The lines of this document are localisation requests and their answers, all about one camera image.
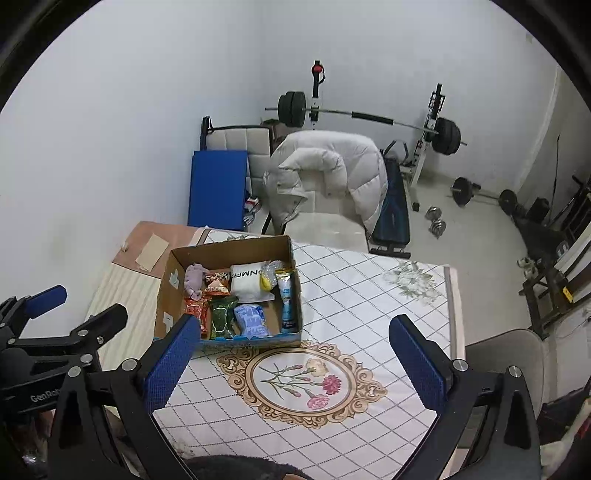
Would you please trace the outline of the red snack packet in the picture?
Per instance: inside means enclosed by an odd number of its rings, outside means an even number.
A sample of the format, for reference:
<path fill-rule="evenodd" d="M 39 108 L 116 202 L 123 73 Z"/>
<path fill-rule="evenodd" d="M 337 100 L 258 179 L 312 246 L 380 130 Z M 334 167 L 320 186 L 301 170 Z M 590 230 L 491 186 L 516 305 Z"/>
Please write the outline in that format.
<path fill-rule="evenodd" d="M 184 312 L 197 318 L 200 324 L 200 338 L 208 339 L 211 330 L 211 309 L 206 298 L 198 300 L 186 298 Z"/>

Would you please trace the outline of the green snack packet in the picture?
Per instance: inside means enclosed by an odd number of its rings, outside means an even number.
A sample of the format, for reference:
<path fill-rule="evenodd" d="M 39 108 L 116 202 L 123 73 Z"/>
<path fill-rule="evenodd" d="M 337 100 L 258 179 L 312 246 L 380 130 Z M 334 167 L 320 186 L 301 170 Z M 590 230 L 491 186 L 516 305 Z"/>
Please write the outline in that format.
<path fill-rule="evenodd" d="M 238 298 L 219 296 L 211 300 L 211 338 L 231 339 L 235 336 L 235 307 Z"/>

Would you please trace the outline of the light blue tissue pack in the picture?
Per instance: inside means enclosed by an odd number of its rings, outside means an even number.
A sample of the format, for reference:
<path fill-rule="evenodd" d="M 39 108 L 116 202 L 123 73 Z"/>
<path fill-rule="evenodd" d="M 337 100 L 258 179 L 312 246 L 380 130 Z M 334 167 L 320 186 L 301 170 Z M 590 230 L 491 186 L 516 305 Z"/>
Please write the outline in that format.
<path fill-rule="evenodd" d="M 263 307 L 257 304 L 239 304 L 233 311 L 240 334 L 245 338 L 269 336 Z"/>

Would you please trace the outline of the orange snack packet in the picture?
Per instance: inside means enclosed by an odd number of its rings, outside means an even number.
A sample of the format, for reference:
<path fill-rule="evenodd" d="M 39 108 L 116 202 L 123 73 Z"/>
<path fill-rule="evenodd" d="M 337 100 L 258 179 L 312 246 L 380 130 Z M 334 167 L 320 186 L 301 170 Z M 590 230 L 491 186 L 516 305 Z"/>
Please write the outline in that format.
<path fill-rule="evenodd" d="M 204 294 L 207 296 L 228 296 L 230 294 L 230 272 L 209 271 L 204 277 Z"/>

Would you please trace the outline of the cardboard box with blue outside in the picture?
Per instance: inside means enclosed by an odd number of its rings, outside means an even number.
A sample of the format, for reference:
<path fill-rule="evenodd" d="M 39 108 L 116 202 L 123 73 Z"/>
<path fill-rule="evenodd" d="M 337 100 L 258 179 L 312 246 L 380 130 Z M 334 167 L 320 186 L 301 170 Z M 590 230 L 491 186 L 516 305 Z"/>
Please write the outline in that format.
<path fill-rule="evenodd" d="M 197 349 L 211 347 L 226 350 L 246 345 L 274 348 L 300 344 L 301 330 L 303 330 L 301 282 L 294 262 L 293 244 L 287 235 L 204 243 L 171 250 L 157 295 L 154 338 L 156 340 L 164 338 L 184 314 L 186 268 L 193 264 L 200 264 L 208 270 L 228 270 L 233 265 L 259 263 L 266 260 L 283 261 L 283 264 L 291 270 L 291 312 L 293 312 L 297 329 L 293 332 L 283 330 L 283 300 L 280 297 L 280 291 L 274 290 L 274 300 L 262 304 L 266 328 L 269 331 L 266 337 L 249 339 L 236 335 L 231 339 L 199 339 Z"/>

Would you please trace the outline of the white soft pack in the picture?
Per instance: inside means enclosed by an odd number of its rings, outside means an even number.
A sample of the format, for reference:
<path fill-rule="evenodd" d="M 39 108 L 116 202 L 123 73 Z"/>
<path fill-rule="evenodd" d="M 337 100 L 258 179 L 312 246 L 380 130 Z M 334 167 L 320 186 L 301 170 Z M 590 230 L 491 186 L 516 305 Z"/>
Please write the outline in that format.
<path fill-rule="evenodd" d="M 232 265 L 230 267 L 230 293 L 242 304 L 257 304 L 274 300 L 273 292 L 260 284 L 263 263 Z"/>

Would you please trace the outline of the silver yellow scrubbing sponge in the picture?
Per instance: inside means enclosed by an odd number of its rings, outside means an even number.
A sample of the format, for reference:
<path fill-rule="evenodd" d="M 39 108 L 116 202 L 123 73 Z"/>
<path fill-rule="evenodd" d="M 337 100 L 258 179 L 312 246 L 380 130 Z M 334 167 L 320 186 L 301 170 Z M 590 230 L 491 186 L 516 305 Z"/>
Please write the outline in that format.
<path fill-rule="evenodd" d="M 276 287 L 276 271 L 283 269 L 283 261 L 263 261 L 259 271 L 259 285 L 263 291 L 270 292 Z"/>

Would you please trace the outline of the blue tube packet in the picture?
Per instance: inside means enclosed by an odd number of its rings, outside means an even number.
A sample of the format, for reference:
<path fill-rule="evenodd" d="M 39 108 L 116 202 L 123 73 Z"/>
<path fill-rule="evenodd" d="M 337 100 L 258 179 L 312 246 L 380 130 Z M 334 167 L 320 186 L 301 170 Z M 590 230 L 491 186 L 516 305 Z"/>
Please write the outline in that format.
<path fill-rule="evenodd" d="M 293 306 L 293 270 L 287 268 L 276 270 L 276 281 L 280 290 L 281 302 L 283 302 L 281 330 L 290 333 L 297 332 L 297 318 Z"/>

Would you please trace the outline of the grey chair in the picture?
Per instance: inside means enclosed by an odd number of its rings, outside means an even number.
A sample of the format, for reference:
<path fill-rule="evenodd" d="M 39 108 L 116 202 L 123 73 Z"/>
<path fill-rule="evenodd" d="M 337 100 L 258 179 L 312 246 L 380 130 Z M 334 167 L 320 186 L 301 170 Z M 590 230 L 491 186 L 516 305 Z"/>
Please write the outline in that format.
<path fill-rule="evenodd" d="M 466 360 L 476 370 L 503 373 L 518 367 L 527 383 L 534 415 L 538 417 L 550 388 L 548 352 L 529 329 L 510 330 L 466 346 Z"/>

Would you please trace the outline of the black weight bench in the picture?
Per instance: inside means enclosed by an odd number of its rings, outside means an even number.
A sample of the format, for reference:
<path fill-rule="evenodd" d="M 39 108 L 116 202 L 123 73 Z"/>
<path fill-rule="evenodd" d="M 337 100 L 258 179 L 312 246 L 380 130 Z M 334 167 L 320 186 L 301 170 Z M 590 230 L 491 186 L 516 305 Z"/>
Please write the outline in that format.
<path fill-rule="evenodd" d="M 393 140 L 381 151 L 388 176 L 388 189 L 376 227 L 368 237 L 368 248 L 370 254 L 408 260 L 411 253 L 406 248 L 410 243 L 411 229 L 407 196 L 399 156 L 390 155 L 396 145 L 404 147 L 404 159 L 409 155 L 407 143 L 401 140 Z"/>

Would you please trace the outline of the white padded chair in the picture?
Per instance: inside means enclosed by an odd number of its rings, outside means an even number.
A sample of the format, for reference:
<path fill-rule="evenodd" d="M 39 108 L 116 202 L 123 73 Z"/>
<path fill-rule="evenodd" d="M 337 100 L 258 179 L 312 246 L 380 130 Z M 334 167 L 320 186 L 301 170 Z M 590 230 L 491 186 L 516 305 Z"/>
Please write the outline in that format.
<path fill-rule="evenodd" d="M 294 242 L 369 252 L 365 226 L 349 194 L 332 197 L 308 191 L 307 198 L 277 234 L 287 234 Z"/>

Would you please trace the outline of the blue folded mat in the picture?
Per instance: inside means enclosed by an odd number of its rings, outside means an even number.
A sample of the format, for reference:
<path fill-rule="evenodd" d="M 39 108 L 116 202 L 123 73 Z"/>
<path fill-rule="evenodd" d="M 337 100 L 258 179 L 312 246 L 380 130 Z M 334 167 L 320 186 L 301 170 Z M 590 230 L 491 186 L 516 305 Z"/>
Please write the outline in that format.
<path fill-rule="evenodd" d="M 245 150 L 193 153 L 188 226 L 242 231 L 248 159 Z"/>

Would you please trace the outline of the white weight rack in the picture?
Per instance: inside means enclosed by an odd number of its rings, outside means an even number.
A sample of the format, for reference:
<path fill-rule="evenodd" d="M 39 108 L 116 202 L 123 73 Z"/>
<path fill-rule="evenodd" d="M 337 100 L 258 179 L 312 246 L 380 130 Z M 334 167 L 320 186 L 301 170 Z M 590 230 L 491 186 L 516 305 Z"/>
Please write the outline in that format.
<path fill-rule="evenodd" d="M 414 212 L 419 212 L 421 208 L 417 187 L 427 159 L 428 147 L 431 145 L 433 137 L 437 134 L 435 131 L 436 121 L 441 111 L 442 104 L 445 102 L 445 96 L 442 94 L 442 89 L 443 85 L 438 83 L 431 94 L 424 122 L 424 130 L 421 132 L 421 136 L 417 140 L 412 155 L 412 161 L 407 168 L 407 186 L 411 207 Z"/>

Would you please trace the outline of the white puffer jacket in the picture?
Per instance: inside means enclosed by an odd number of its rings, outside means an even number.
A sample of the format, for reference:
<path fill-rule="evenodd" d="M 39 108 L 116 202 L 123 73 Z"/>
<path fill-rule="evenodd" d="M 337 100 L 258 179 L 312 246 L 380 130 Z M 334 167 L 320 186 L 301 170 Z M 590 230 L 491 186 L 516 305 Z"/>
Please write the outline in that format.
<path fill-rule="evenodd" d="M 301 130 L 287 135 L 271 154 L 263 186 L 276 232 L 311 202 L 311 212 L 358 219 L 372 233 L 386 199 L 388 174 L 371 138 Z"/>

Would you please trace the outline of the white cushioned chair by wall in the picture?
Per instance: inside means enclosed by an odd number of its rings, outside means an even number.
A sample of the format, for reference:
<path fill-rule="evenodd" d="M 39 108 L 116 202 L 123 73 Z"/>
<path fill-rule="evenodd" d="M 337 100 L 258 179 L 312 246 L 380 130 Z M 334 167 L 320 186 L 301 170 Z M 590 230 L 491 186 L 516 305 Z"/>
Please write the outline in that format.
<path fill-rule="evenodd" d="M 245 216 L 243 227 L 249 230 L 266 198 L 263 177 L 270 168 L 273 153 L 273 131 L 263 125 L 233 125 L 214 127 L 211 117 L 200 122 L 200 150 L 243 150 L 247 152 L 245 177 Z"/>

